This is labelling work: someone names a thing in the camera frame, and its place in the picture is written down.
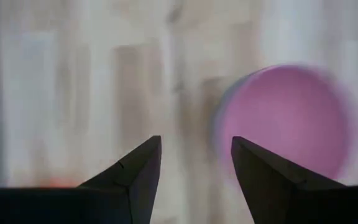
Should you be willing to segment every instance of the wooden floor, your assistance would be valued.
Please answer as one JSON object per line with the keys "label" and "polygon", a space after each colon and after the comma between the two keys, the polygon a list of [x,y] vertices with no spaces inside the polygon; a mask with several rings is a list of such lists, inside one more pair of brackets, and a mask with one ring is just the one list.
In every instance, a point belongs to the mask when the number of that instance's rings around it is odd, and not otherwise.
{"label": "wooden floor", "polygon": [[358,0],[0,0],[1,185],[80,183],[160,134],[152,223],[252,223],[208,118],[278,63],[332,71],[358,105]]}

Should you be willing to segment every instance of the pink circular object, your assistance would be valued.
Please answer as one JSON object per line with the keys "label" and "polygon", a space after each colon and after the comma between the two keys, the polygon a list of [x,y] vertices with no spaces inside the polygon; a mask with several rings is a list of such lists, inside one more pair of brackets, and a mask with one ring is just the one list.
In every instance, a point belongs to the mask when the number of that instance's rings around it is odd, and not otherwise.
{"label": "pink circular object", "polygon": [[279,65],[253,74],[225,103],[220,130],[231,163],[242,136],[307,169],[336,178],[351,146],[351,122],[338,88],[322,71]]}

